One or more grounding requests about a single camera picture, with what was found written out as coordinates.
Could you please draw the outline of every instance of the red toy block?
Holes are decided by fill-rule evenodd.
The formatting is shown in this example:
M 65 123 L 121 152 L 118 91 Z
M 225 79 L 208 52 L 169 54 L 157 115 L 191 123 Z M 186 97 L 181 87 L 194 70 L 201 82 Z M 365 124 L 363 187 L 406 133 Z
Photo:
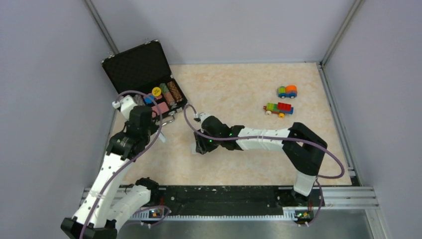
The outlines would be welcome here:
M 292 110 L 292 105 L 279 102 L 277 104 L 277 109 L 280 111 L 290 112 L 290 110 Z

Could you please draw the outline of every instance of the toy truck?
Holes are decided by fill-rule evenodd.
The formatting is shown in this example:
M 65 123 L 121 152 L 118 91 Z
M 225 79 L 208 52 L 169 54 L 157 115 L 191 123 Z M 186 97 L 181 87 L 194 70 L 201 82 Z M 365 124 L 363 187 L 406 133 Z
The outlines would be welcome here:
M 281 99 L 284 99 L 286 97 L 289 97 L 291 99 L 294 99 L 296 96 L 298 96 L 298 88 L 294 85 L 289 86 L 280 86 L 278 88 L 278 97 Z
M 279 118 L 283 118 L 285 114 L 293 114 L 293 107 L 290 104 L 285 103 L 268 103 L 266 106 L 264 106 L 265 114 L 278 114 Z

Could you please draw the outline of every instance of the light purple wall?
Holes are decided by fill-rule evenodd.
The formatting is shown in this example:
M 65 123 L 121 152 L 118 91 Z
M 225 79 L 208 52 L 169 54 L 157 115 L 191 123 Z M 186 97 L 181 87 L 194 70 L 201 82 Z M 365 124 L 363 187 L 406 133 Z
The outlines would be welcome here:
M 422 1 L 368 0 L 327 66 L 360 177 L 393 238 L 420 238 Z
M 100 166 L 116 93 L 81 0 L 0 3 L 0 232 L 64 239 Z
M 319 61 L 353 0 L 93 0 L 120 51 L 158 38 L 170 63 Z

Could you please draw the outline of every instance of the yellow toy wheel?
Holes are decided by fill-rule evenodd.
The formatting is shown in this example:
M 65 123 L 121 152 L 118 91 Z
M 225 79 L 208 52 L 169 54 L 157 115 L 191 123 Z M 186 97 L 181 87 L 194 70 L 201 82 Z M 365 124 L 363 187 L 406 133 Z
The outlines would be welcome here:
M 160 96 L 161 95 L 161 89 L 160 89 L 160 87 L 154 87 L 152 89 L 152 95 L 155 96 L 155 97 Z

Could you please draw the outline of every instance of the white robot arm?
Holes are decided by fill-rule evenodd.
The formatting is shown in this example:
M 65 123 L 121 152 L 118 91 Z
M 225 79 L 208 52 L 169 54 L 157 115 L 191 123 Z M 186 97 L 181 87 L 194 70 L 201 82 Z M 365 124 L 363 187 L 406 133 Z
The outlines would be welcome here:
M 125 197 L 111 207 L 125 174 L 132 166 L 130 164 L 117 174 L 100 194 L 100 190 L 111 176 L 145 148 L 158 128 L 152 120 L 152 109 L 148 106 L 138 106 L 131 96 L 126 96 L 117 103 L 113 102 L 113 107 L 120 110 L 127 120 L 125 130 L 111 137 L 100 172 L 88 196 L 75 214 L 71 218 L 65 218 L 61 224 L 61 229 L 71 239 L 80 237 L 82 225 L 89 217 L 97 198 L 100 198 L 100 201 L 89 219 L 84 238 L 114 239 L 130 216 L 150 201 L 151 190 L 158 188 L 154 181 L 140 179 Z
M 264 149 L 285 153 L 297 169 L 293 190 L 305 197 L 310 194 L 322 164 L 324 152 L 307 144 L 300 146 L 292 141 L 265 138 L 293 137 L 312 141 L 327 148 L 327 143 L 304 124 L 296 122 L 290 128 L 277 130 L 253 129 L 243 125 L 235 125 L 229 128 L 216 117 L 206 113 L 196 115 L 195 120 L 201 123 L 200 131 L 205 135 L 216 138 L 234 138 L 230 141 L 208 140 L 195 133 L 196 152 L 204 154 L 221 145 L 228 150 Z

